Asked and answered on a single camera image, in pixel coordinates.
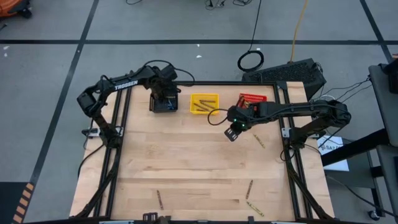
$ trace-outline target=black cable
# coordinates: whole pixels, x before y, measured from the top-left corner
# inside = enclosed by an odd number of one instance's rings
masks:
[[[362,88],[362,89],[360,89],[360,90],[356,91],[354,94],[352,94],[351,96],[349,96],[347,99],[343,100],[343,101],[342,101],[342,103],[344,103],[345,101],[347,101],[348,99],[350,99],[351,97],[353,97],[355,94],[359,93],[360,91],[362,91],[362,90],[365,90],[365,89],[369,88],[370,86],[372,86],[372,84],[370,84],[369,86],[367,86],[367,87],[364,87],[364,88]]]
[[[242,56],[240,56],[240,58],[238,59],[238,68],[239,68],[240,70],[244,71],[244,72],[253,72],[253,71],[256,71],[256,70],[258,70],[259,68],[261,68],[261,67],[262,67],[262,64],[264,63],[264,54],[262,54],[262,52],[259,51],[259,50],[251,50],[251,47],[253,46],[253,42],[254,42],[254,36],[255,36],[255,34],[256,34],[257,22],[258,22],[258,20],[259,20],[259,14],[260,14],[260,8],[261,8],[261,0],[260,0],[260,3],[259,3],[259,7],[258,7],[258,9],[257,9],[256,23],[255,23],[255,25],[254,25],[254,31],[253,31],[253,36],[252,36],[252,38],[251,38],[250,48],[249,48],[249,50],[248,50],[246,53],[244,53],[244,54],[243,54]],[[246,57],[247,55],[249,55],[249,54],[258,54],[258,55],[260,56],[260,63],[258,63],[258,65],[256,65],[255,67],[252,67],[252,68],[243,68],[242,65],[241,65],[242,59],[243,59],[244,57]]]
[[[221,3],[220,0],[217,0],[216,6],[213,5],[213,2],[211,0],[205,0],[205,9],[211,11],[215,8],[219,8],[219,7],[224,7],[224,2],[226,0],[223,0]]]
[[[337,142],[335,142],[335,141],[333,141],[333,140],[330,140],[330,139],[329,139],[328,141],[333,142],[333,143],[335,143],[335,144],[337,144],[337,145],[339,145],[339,146],[344,145],[344,144],[337,143]]]
[[[115,128],[119,128],[118,136],[120,136],[121,131],[122,131],[122,127],[121,127],[121,126],[115,126]],[[81,167],[83,166],[83,164],[85,163],[85,161],[86,161],[90,156],[92,156],[94,153],[98,152],[98,150],[100,150],[103,146],[104,146],[104,144],[102,143],[102,145],[101,145],[100,147],[98,147],[97,149],[95,149],[93,152],[91,152],[90,154],[88,154],[88,156],[86,156],[86,157],[83,159],[83,161],[82,161],[82,162],[80,163],[80,165],[79,165],[79,169],[78,169],[78,172],[77,172],[77,178],[79,178]]]
[[[319,71],[321,72],[321,74],[323,75],[323,68],[322,68],[321,63],[315,62],[315,65],[317,66],[317,69],[319,69]]]
[[[212,111],[209,112],[209,114],[207,115],[207,122],[209,122],[209,124],[211,124],[211,125],[213,125],[213,126],[217,126],[217,125],[220,125],[220,124],[224,123],[224,122],[226,121],[226,119],[228,118],[228,117],[225,117],[224,120],[222,120],[221,122],[216,123],[216,124],[211,123],[211,122],[210,122],[210,115],[211,115],[212,113],[214,113],[215,111],[228,111],[228,110],[218,108],[218,109],[214,109],[214,110],[212,110]]]
[[[232,2],[232,4],[234,4],[235,6],[247,6],[248,4],[250,4],[252,2],[252,0],[234,0]]]
[[[185,72],[186,74],[188,74],[192,77],[192,84],[191,85],[183,85],[183,86],[193,86],[195,84],[195,77],[191,73],[189,73],[181,68],[174,68],[174,70],[180,71],[180,72]]]
[[[98,152],[98,150],[100,150],[103,146],[104,146],[104,144],[102,144],[100,147],[98,147],[97,149],[95,149],[93,152],[91,152],[90,154],[88,154],[88,156],[86,156],[86,157],[83,159],[83,161],[80,163],[79,169],[78,169],[78,171],[77,171],[77,178],[79,178],[81,167],[83,166],[83,164],[85,163],[85,161],[86,161],[90,156],[92,156],[94,153]]]
[[[94,119],[91,119],[90,127],[88,128],[88,132],[87,132],[87,135],[86,135],[86,139],[85,139],[85,141],[84,141],[84,143],[83,143],[83,149],[86,149],[86,144],[87,144],[87,141],[88,141],[88,136],[90,135],[91,130],[93,129],[93,123],[94,123]]]
[[[319,153],[319,155],[322,156],[322,154],[321,154],[321,152],[319,151],[319,149],[317,149],[317,148],[315,148],[315,147],[313,147],[313,146],[310,146],[309,144],[304,144],[304,146],[308,146],[308,147],[310,147],[311,149],[314,149],[314,151],[316,151],[317,153]]]
[[[253,36],[251,37],[250,48],[249,48],[248,51],[250,51],[251,47],[253,46],[254,36],[256,34],[256,29],[257,29],[257,22],[259,20],[260,8],[261,8],[261,0],[260,0],[260,3],[259,3],[259,7],[257,8],[256,23],[254,24]]]
[[[340,137],[341,139],[343,139],[343,140],[345,140],[345,141],[348,141],[348,142],[355,142],[355,141],[352,141],[352,140],[349,140],[349,139],[346,139],[346,138],[343,138],[343,137]]]
[[[341,183],[340,181],[338,181],[338,180],[336,180],[336,179],[334,179],[334,178],[332,178],[332,177],[330,177],[330,176],[328,176],[328,175],[326,175],[326,177],[329,178],[329,179],[331,179],[331,180],[334,180],[336,183],[338,183],[338,184],[340,184],[340,185],[346,187],[346,188],[347,188],[351,193],[353,193],[353,195],[355,195],[357,198],[359,198],[359,199],[361,199],[362,201],[366,202],[367,204],[373,206],[373,207],[376,208],[377,210],[380,210],[380,211],[382,211],[382,212],[384,212],[384,213],[386,213],[386,214],[388,214],[388,215],[390,215],[390,216],[392,216],[392,217],[398,218],[398,215],[396,215],[396,214],[394,214],[394,213],[392,213],[392,212],[389,212],[389,211],[387,211],[387,210],[384,210],[384,209],[382,209],[381,207],[379,207],[379,206],[373,204],[372,202],[366,200],[365,198],[362,198],[362,197],[359,196],[357,193],[355,193],[355,191],[354,191],[353,189],[351,189],[351,188],[348,187],[347,185]]]
[[[318,146],[318,148],[322,147],[327,141],[329,141],[331,139],[331,137],[333,137],[335,134],[337,134],[339,131],[341,131],[343,128],[339,128],[337,129],[337,131],[335,131],[333,134],[331,134],[322,144],[320,144]]]
[[[322,92],[323,92],[323,89],[324,89],[324,87],[325,87],[325,85],[323,85],[323,86],[322,86],[322,89],[321,89],[321,94],[319,94],[319,97],[318,97],[318,99],[320,99],[320,98],[322,97]]]
[[[133,3],[129,3],[129,0],[126,0],[126,3],[127,3],[128,5],[133,5],[133,4],[137,4],[137,3],[140,3],[140,2],[142,2],[142,0],[138,0],[138,1],[133,2]]]
[[[191,85],[186,85],[186,86],[193,86],[193,85],[195,84],[195,77],[194,77],[190,72],[185,71],[185,70],[183,70],[183,69],[181,69],[181,68],[176,68],[176,67],[174,67],[173,64],[171,64],[170,62],[168,62],[168,61],[166,61],[166,60],[150,60],[150,61],[146,62],[141,68],[139,68],[139,69],[137,70],[137,72],[136,72],[132,77],[135,77],[136,75],[138,75],[140,72],[142,72],[142,70],[145,68],[146,65],[148,65],[148,64],[150,64],[150,63],[153,63],[153,62],[163,62],[163,63],[167,63],[167,64],[173,66],[174,70],[180,71],[180,72],[185,72],[186,74],[188,74],[188,75],[190,75],[190,76],[192,77],[192,84],[191,84]]]
[[[355,83],[355,84],[352,84],[351,86],[331,88],[331,89],[328,90],[326,93],[324,93],[324,95],[328,94],[328,93],[331,92],[332,90],[345,90],[345,89],[351,88],[351,87],[353,87],[353,86],[355,86],[355,85],[360,85],[360,84],[362,84],[362,83],[364,83],[364,82],[367,82],[367,81],[369,81],[369,78],[367,78],[365,81],[357,82],[357,83]]]
[[[282,158],[282,154],[283,154],[284,152],[285,152],[285,149],[283,149],[283,150],[280,152],[280,154],[279,154],[279,158],[280,158],[282,161],[284,161],[284,162],[291,161],[291,160],[293,159],[293,157],[296,155],[296,151],[293,150],[293,154],[292,154],[288,159],[284,159],[284,158]]]
[[[362,85],[363,83],[365,83],[365,82],[367,82],[367,80],[361,82],[361,83],[360,83],[359,85],[357,85],[356,87],[354,87],[354,88],[352,88],[352,89],[350,89],[350,90],[347,90],[343,95],[339,96],[336,100],[339,100],[340,98],[342,98],[343,96],[345,96],[347,93],[349,93],[349,92],[355,90],[356,88],[358,88],[359,86],[361,86],[361,85]]]

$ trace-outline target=wooden tabletop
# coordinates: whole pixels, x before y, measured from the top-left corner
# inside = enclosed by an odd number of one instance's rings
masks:
[[[286,166],[279,158],[282,140],[278,122],[257,125],[230,142],[224,135],[228,122],[211,126],[206,115],[189,112],[192,93],[217,93],[220,108],[228,109],[236,104],[239,93],[266,95],[268,101],[275,101],[272,87],[198,85],[181,86],[181,89],[177,112],[153,113],[148,110],[150,91],[141,86],[133,88],[111,218],[141,220],[143,213],[158,212],[171,215],[173,220],[245,221],[248,216],[254,216],[257,221],[294,220]],[[307,99],[302,83],[288,83],[288,92],[292,103]],[[112,94],[108,106],[103,108],[108,121],[112,117],[115,96]],[[225,116],[222,111],[211,119],[215,123]],[[294,121],[300,127],[311,119],[301,117]],[[317,147],[313,139],[307,144]],[[85,156],[100,145],[99,139],[89,140]],[[83,165],[70,215],[76,215],[98,188],[104,152],[105,149],[101,149]],[[301,156],[309,191],[333,216],[319,154],[304,148]],[[264,217],[246,204],[251,180],[248,201]],[[157,190],[164,210],[160,209]],[[301,216],[305,217],[298,188],[297,192]],[[107,198],[106,192],[101,214],[104,214]]]

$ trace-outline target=chair wheel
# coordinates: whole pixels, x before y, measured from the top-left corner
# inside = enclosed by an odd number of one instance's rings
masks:
[[[368,211],[369,218],[373,219],[374,221],[379,221],[380,217],[377,215],[376,211]]]
[[[32,17],[32,12],[27,8],[25,8],[21,11],[18,11],[18,14],[20,14],[25,19],[29,19]]]

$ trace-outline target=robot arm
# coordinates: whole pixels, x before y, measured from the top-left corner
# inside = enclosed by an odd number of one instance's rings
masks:
[[[224,133],[230,141],[235,141],[243,131],[251,129],[254,125],[296,116],[315,118],[311,123],[301,128],[291,128],[288,133],[284,134],[284,137],[289,138],[290,145],[297,148],[303,148],[304,142],[309,136],[320,134],[330,126],[342,128],[351,120],[347,106],[335,100],[318,100],[287,105],[261,102],[250,104],[247,109],[238,106],[230,107],[227,120],[232,123]]]
[[[103,75],[97,84],[88,87],[79,95],[77,102],[84,114],[92,118],[99,126],[99,136],[104,145],[117,147],[120,144],[119,133],[112,124],[106,122],[101,114],[101,109],[106,104],[108,96],[115,91],[135,85],[143,85],[145,89],[151,89],[151,98],[163,101],[167,99],[167,96],[180,92],[173,82],[176,78],[177,73],[171,64],[162,70],[158,67],[145,65],[137,72],[130,71],[130,73],[116,78],[108,78]]]

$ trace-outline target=black metal frame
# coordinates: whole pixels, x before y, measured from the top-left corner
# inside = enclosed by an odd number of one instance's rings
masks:
[[[378,145],[388,145],[390,143],[388,133],[385,128],[380,129],[378,131],[375,131],[371,134],[368,134],[367,136],[353,141],[349,144],[345,144],[344,146],[339,147],[338,149],[335,149],[327,154],[324,154],[321,156],[322,164],[323,166],[327,166],[330,164],[333,164],[338,161],[342,161],[343,159],[349,159],[353,156],[356,156],[358,154],[367,152],[368,153],[368,158],[370,159],[369,156],[369,151],[372,149],[375,149],[376,146]],[[371,193],[372,193],[372,198],[373,202],[376,206],[380,207],[383,209],[383,204],[381,203],[381,196],[379,189],[377,187],[377,183],[375,178],[383,176],[381,166],[378,167],[371,167],[371,175],[373,177],[373,182],[375,188],[371,188]],[[379,217],[385,217],[385,213],[376,208],[376,214]]]
[[[187,84],[190,82],[176,82],[178,85],[183,85]],[[289,100],[289,93],[287,91],[286,83],[285,82],[262,82],[262,83],[246,83],[246,82],[195,82],[195,85],[251,85],[251,86],[271,86],[274,89],[274,96],[275,96],[275,102],[280,103],[280,96],[279,96],[279,88],[282,89],[282,92],[284,94],[284,101],[285,103],[290,103]],[[119,91],[116,95],[116,101],[115,101],[115,106],[114,106],[114,111],[113,111],[113,117],[112,117],[112,124],[116,124],[116,120],[118,117],[118,111],[120,107],[120,102],[121,102],[121,92]],[[123,116],[122,116],[122,121],[121,121],[121,127],[125,129],[126,123],[127,123],[127,114],[129,111],[129,105],[130,105],[130,99],[131,99],[131,93],[132,93],[132,88],[127,89],[126,93],[126,99],[124,102],[124,108],[123,108]],[[284,120],[283,118],[279,118],[279,125],[280,125],[280,133],[282,136],[282,128],[285,127]],[[289,126],[290,128],[294,127],[294,121],[292,118],[289,118]],[[290,157],[290,147],[289,147],[289,142],[286,141],[284,138],[281,138],[282,144],[284,147],[284,154],[285,157],[288,158]],[[117,147],[116,154],[114,157],[114,165],[116,164],[116,167],[119,167],[119,162],[120,162],[120,157],[121,157],[121,150],[123,146],[123,136],[122,136],[122,144]],[[102,184],[105,180],[105,177],[107,176],[108,173],[108,167],[110,163],[110,158],[111,158],[111,150],[110,148],[106,149],[105,157],[104,157],[104,162],[103,162],[103,168],[101,171],[101,178],[100,178],[100,184]],[[305,183],[305,175],[304,175],[304,170],[303,170],[303,165],[302,165],[302,160],[300,156],[300,151],[296,150],[295,151],[295,161],[296,161],[296,166],[298,170],[298,176],[300,180],[303,182],[304,186],[306,186]],[[292,161],[287,159],[286,160],[286,168],[289,169],[289,167],[292,166]],[[116,175],[111,180],[111,185],[109,188],[109,195],[108,195],[108,201],[106,204],[106,213],[104,217],[100,217],[100,210],[102,206],[102,197],[99,199],[99,201],[96,203],[95,210],[93,213],[93,217],[86,217],[86,218],[71,218],[69,220],[56,220],[56,221],[47,221],[47,222],[40,222],[42,224],[52,224],[52,223],[98,223],[99,221],[106,221],[106,220],[111,220],[111,213],[112,213],[112,207],[113,207],[113,200],[114,200],[114,194],[116,191],[116,181],[118,178],[118,170],[116,169]],[[303,195],[303,201],[305,205],[305,213],[306,213],[306,218],[301,217],[300,215],[300,207],[298,203],[298,198],[297,198],[297,191],[295,187],[295,182],[291,176],[288,175],[288,180],[289,180],[289,187],[290,187],[290,194],[291,194],[291,199],[292,199],[292,206],[294,210],[294,217],[295,217],[295,222],[300,222],[300,223],[353,223],[353,222],[341,222],[338,220],[320,220],[320,219],[313,219],[312,217],[312,209],[310,206],[310,203],[308,200],[304,197]],[[171,223],[175,224],[191,224],[194,221],[170,221]],[[134,220],[134,223],[137,224],[147,224],[148,222],[144,220]],[[207,221],[207,224],[212,223],[212,224],[227,224],[227,223],[233,223],[233,224],[253,224],[253,223],[258,223],[258,224],[266,224],[266,223],[271,223],[271,222],[255,222],[253,217],[248,217],[248,222],[239,222],[239,221],[231,221],[231,222],[219,222],[219,221]]]

